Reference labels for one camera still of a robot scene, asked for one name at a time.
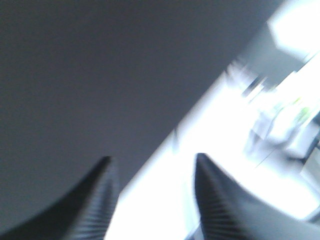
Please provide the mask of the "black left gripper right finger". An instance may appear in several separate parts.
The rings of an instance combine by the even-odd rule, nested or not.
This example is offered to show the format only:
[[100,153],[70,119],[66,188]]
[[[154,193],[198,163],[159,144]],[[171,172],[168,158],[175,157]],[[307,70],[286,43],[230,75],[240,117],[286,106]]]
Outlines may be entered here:
[[318,240],[320,228],[259,200],[206,154],[195,161],[194,190],[206,240]]

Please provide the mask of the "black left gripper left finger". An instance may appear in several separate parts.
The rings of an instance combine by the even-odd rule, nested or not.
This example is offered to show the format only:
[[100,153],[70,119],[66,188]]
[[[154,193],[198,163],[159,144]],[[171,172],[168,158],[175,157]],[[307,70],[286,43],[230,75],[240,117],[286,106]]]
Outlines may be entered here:
[[103,157],[65,196],[2,240],[102,240],[120,194],[116,162]]

